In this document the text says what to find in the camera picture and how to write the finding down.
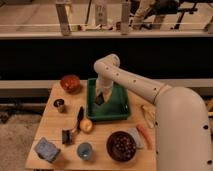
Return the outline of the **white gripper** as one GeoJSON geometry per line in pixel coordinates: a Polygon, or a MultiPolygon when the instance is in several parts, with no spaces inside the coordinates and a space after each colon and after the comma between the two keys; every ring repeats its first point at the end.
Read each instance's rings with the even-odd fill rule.
{"type": "Polygon", "coordinates": [[[113,83],[103,84],[100,80],[96,81],[95,92],[96,95],[103,94],[103,98],[105,101],[108,101],[112,95],[113,83]]]}

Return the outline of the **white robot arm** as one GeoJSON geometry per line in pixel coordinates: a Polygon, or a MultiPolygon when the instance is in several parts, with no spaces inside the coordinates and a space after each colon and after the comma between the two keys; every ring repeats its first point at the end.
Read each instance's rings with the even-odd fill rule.
{"type": "Polygon", "coordinates": [[[157,171],[213,171],[208,111],[199,94],[122,70],[115,54],[97,60],[94,70],[101,91],[118,83],[156,106],[157,171]]]}

